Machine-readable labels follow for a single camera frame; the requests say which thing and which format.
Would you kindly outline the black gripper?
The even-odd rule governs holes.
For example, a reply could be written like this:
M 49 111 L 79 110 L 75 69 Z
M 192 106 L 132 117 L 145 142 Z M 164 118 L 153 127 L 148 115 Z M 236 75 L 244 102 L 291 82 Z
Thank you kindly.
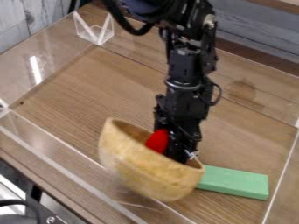
M 213 86 L 208 83 L 195 91 L 167 88 L 159 94 L 153 108 L 153 130 L 169 130 L 167 157 L 181 164 L 199 154 L 200 122 L 207 118 L 212 104 Z

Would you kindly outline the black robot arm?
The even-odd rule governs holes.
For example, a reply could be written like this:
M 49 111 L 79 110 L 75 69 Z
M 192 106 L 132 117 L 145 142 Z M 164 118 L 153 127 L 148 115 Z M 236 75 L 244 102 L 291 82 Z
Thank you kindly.
M 159 27 L 165 44 L 167 90 L 153 108 L 153 128 L 168 134 L 163 154 L 180 163 L 197 154 L 200 123 L 219 103 L 220 90 L 208 74 L 216 70 L 217 20 L 208 0 L 101 0 L 120 27 L 143 36 Z

